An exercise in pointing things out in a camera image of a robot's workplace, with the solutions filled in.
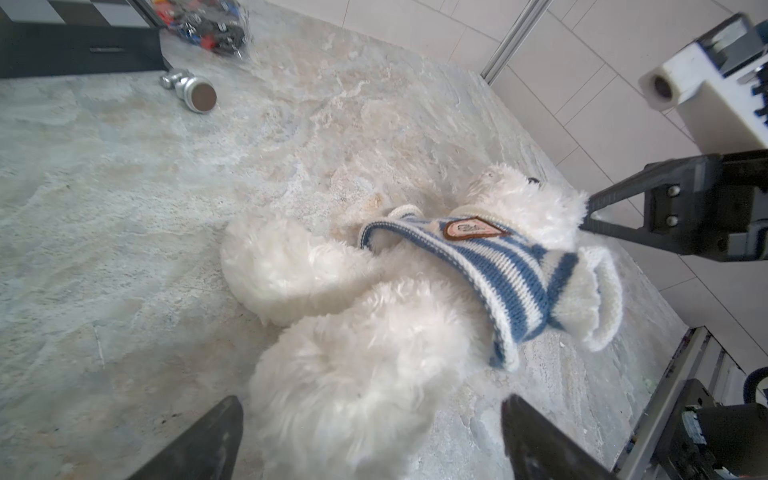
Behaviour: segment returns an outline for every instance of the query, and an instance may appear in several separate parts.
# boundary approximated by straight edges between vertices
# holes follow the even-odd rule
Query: transparent bag of small parts
[[[154,0],[168,28],[190,43],[243,57],[248,42],[245,8],[235,0]]]

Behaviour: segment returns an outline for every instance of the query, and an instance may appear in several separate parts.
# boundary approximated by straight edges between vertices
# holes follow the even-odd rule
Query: checkered pattern
[[[0,8],[13,22],[151,27],[128,0],[0,0]]]

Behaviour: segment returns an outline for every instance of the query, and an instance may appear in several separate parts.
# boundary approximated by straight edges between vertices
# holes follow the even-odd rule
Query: countertop
[[[227,290],[218,247],[268,206],[352,241],[365,219],[426,214],[486,165],[565,184],[476,74],[250,3],[243,61],[171,35],[208,77],[209,115],[157,72],[0,81],[0,478],[125,478],[247,380],[280,331]],[[499,404],[522,394],[613,464],[686,331],[613,240],[626,311],[599,353],[550,332],[514,373],[447,399],[411,479],[511,478]],[[235,478],[259,478],[245,420]]]

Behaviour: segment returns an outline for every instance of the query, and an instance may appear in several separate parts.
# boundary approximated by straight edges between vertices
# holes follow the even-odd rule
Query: round hole
[[[665,101],[672,100],[672,87],[664,77],[660,77],[659,75],[654,77],[654,90]]]

